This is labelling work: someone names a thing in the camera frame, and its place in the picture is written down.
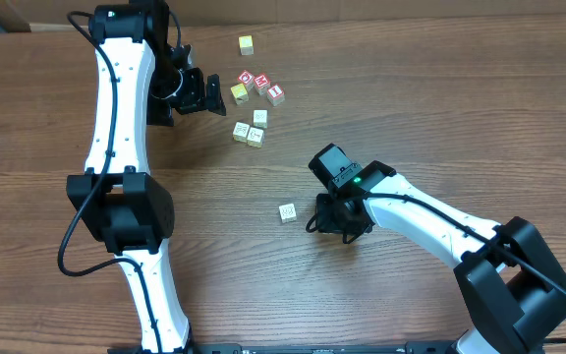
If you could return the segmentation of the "wooden block with pretzel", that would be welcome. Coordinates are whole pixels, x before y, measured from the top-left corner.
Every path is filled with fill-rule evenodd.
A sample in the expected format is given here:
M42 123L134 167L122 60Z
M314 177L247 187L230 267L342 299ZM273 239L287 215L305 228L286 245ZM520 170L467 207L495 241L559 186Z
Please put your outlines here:
M286 204L279 207L279 214L283 223L295 221L297 213L293 204Z

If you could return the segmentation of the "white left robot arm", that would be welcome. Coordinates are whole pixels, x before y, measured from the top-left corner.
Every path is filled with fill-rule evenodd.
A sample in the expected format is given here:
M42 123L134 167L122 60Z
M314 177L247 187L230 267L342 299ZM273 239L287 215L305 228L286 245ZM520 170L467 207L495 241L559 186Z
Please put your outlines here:
M163 0L100 5L88 15L84 38L94 47L98 90L92 143L80 175L67 179L76 213L57 255L64 256L78 223L111 254L107 265L124 272L141 324L138 353L190 353L192 330L181 308L169 262L175 225L171 194L151 175L146 129L171 127L174 114L225 115L218 75L196 67L193 49L170 44L177 20Z

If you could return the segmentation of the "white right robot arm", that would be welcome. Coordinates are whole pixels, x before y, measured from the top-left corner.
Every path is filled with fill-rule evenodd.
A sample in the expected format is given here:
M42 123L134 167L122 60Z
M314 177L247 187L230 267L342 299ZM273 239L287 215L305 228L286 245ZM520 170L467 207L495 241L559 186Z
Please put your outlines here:
M375 226L396 231L446 264L473 322L453 353L540 353L566 320L566 272L534 225L469 215L415 188L380 162L316 157L309 168L326 187L310 232L352 243Z

